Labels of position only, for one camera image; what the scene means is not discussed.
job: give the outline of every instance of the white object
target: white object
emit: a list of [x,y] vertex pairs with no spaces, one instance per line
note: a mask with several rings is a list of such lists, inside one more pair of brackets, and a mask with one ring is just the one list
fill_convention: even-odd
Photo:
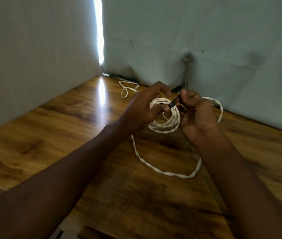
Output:
[[[130,87],[126,87],[126,86],[123,86],[122,83],[128,83],[128,84],[135,84],[136,87],[133,89],[133,88],[130,88]],[[122,99],[126,98],[128,96],[128,89],[129,90],[132,90],[134,92],[137,92],[137,89],[139,88],[139,85],[137,83],[134,83],[134,82],[129,82],[129,81],[119,81],[119,84],[122,86],[122,91],[121,91],[121,97]],[[221,105],[220,102],[218,102],[217,100],[213,99],[213,98],[210,98],[210,97],[203,97],[204,99],[208,99],[211,101],[212,105],[213,106],[220,106],[220,109],[221,109],[221,114],[218,118],[218,123],[219,121],[221,120],[222,118],[222,114],[223,114],[223,107]],[[156,98],[154,100],[151,101],[150,103],[150,108],[152,108],[154,105],[156,104],[169,104],[171,101],[167,98]],[[179,127],[179,124],[180,124],[180,113],[179,113],[179,110],[176,106],[172,107],[171,108],[171,117],[170,119],[167,119],[165,116],[164,116],[164,112],[163,112],[163,117],[164,119],[166,120],[165,123],[162,123],[162,124],[158,124],[156,123],[155,121],[151,122],[149,124],[149,128],[152,130],[152,131],[155,131],[155,132],[158,132],[158,133],[169,133],[169,132],[174,132],[178,127]],[[164,128],[167,128],[167,127],[173,127],[171,130],[168,130],[168,131],[160,131],[159,129],[164,129]],[[200,169],[200,166],[201,166],[201,163],[202,163],[202,160],[201,158],[199,159],[199,162],[197,164],[197,167],[195,169],[195,171],[193,173],[191,173],[189,176],[186,176],[186,175],[183,175],[183,174],[175,174],[175,173],[170,173],[170,172],[162,172],[160,169],[152,166],[151,164],[149,164],[148,162],[146,162],[143,158],[140,157],[139,153],[137,152],[137,148],[136,148],[136,143],[134,141],[134,137],[133,135],[131,135],[131,139],[132,139],[132,145],[133,145],[133,148],[134,148],[134,152],[136,153],[136,156],[139,158],[139,160],[141,162],[143,162],[144,164],[146,164],[148,167],[152,168],[154,171],[160,173],[160,174],[164,174],[164,175],[168,175],[168,176],[178,176],[180,178],[192,178],[195,176],[195,174],[197,173],[197,171]]]

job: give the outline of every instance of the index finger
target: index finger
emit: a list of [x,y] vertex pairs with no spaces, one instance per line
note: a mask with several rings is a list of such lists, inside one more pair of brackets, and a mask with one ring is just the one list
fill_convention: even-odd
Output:
[[151,91],[151,93],[153,94],[153,96],[155,96],[155,94],[159,91],[163,91],[164,94],[167,97],[171,96],[171,91],[170,91],[170,87],[168,87],[166,84],[162,83],[161,81],[155,82],[153,85],[151,85],[148,88],[149,91]]

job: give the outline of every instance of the rope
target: rope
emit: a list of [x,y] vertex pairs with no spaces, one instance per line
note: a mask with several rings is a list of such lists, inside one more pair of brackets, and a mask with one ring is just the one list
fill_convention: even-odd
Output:
[[[134,84],[136,85],[136,87],[133,89],[133,88],[130,88],[130,87],[127,87],[127,86],[123,86],[122,83],[127,83],[127,84]],[[129,81],[119,81],[119,84],[122,86],[122,91],[121,91],[121,97],[122,99],[126,98],[128,96],[128,89],[129,90],[132,90],[134,92],[137,92],[137,89],[139,88],[139,85],[137,83],[134,83],[134,82],[129,82]],[[221,105],[220,102],[218,102],[217,100],[213,99],[213,98],[210,98],[210,97],[202,97],[204,99],[208,99],[211,101],[211,104],[212,106],[219,106],[220,109],[221,109],[221,114],[218,118],[218,123],[219,121],[221,120],[222,118],[222,114],[223,114],[223,107]],[[167,98],[156,98],[154,100],[151,101],[150,103],[150,108],[152,108],[154,105],[156,104],[169,104],[171,101]],[[155,131],[155,132],[158,132],[158,133],[169,133],[169,132],[174,132],[178,127],[179,127],[179,124],[180,124],[180,113],[179,113],[179,110],[176,106],[172,107],[171,108],[171,117],[168,119],[164,116],[164,112],[162,113],[163,115],[163,118],[166,120],[165,123],[156,123],[155,121],[151,122],[149,124],[149,128],[152,130],[152,131]],[[164,129],[164,128],[167,128],[167,127],[172,127],[171,130],[168,130],[168,131],[160,131],[159,129]],[[146,162],[143,158],[140,157],[139,153],[137,152],[137,148],[136,148],[136,143],[134,141],[134,137],[133,135],[131,135],[131,139],[132,139],[132,145],[133,145],[133,148],[134,148],[134,152],[136,154],[136,156],[139,158],[139,160],[141,162],[143,162],[144,164],[146,164],[148,167],[152,168],[154,171],[160,173],[160,174],[164,174],[164,175],[167,175],[167,176],[178,176],[180,178],[193,178],[195,176],[195,174],[198,172],[198,170],[200,169],[201,167],[201,163],[202,163],[202,160],[201,158],[199,159],[199,162],[197,164],[197,167],[195,168],[195,171],[193,173],[191,173],[189,176],[186,176],[186,175],[183,175],[183,174],[174,174],[174,173],[170,173],[170,172],[162,172],[160,169],[152,166],[151,164],[149,164],[148,162]]]

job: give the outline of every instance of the tabletop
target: tabletop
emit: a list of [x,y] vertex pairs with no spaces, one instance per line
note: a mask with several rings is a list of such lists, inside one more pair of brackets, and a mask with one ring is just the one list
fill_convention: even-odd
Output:
[[[117,79],[99,76],[1,126],[0,187],[21,183],[117,120],[133,96],[122,99],[121,90]],[[219,127],[282,201],[282,131],[229,112]],[[140,156],[160,170],[195,170],[199,156],[179,129],[145,128],[134,137]],[[240,237],[204,166],[192,179],[156,173],[135,156],[130,138],[96,171],[70,217],[114,238]]]

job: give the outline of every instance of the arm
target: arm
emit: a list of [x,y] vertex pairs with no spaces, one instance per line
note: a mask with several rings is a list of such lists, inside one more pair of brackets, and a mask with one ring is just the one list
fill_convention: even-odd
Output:
[[167,85],[155,83],[135,94],[117,122],[57,163],[0,195],[0,239],[48,238],[70,213],[89,179],[128,136],[142,130],[169,109],[151,100]]
[[282,238],[282,203],[274,197],[218,129],[208,100],[181,91],[180,128],[198,151],[245,238]]

